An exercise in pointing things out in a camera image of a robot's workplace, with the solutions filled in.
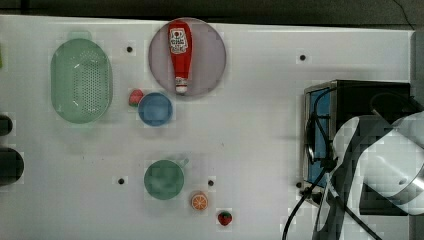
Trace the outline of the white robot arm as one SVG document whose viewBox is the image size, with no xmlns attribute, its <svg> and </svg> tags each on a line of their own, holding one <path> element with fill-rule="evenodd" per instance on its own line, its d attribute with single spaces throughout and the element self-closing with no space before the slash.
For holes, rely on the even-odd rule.
<svg viewBox="0 0 424 240">
<path fill-rule="evenodd" d="M 368 219 L 391 206 L 423 213 L 423 114 L 388 123 L 377 115 L 353 117 L 334 137 L 336 167 L 327 176 L 312 240 L 394 240 Z"/>
</svg>

